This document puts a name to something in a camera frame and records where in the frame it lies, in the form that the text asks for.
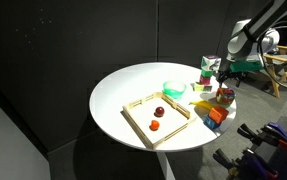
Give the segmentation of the black gripper body green mount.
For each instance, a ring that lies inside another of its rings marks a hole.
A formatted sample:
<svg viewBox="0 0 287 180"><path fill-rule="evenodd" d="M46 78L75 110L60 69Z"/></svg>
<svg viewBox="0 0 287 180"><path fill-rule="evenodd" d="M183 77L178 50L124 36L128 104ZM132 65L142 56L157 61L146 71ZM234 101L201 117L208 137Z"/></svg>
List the black gripper body green mount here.
<svg viewBox="0 0 287 180"><path fill-rule="evenodd" d="M250 71L259 71L263 68L260 62L253 61L238 61L232 62L228 65L228 68L221 72L221 76L224 76L224 82L227 79L234 79L236 77L242 76L243 80L247 77Z"/></svg>

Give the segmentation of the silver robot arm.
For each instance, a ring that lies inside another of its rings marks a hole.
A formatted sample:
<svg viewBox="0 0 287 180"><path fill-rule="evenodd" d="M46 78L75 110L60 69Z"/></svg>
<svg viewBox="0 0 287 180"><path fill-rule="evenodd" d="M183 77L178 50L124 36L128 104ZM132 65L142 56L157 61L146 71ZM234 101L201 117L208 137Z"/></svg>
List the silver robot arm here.
<svg viewBox="0 0 287 180"><path fill-rule="evenodd" d="M258 62L265 67L263 55L263 39L272 30L272 26L287 15L287 0L270 0L263 9L247 23L235 25L227 46L227 60L230 65L237 65L246 61L248 56L258 55Z"/></svg>

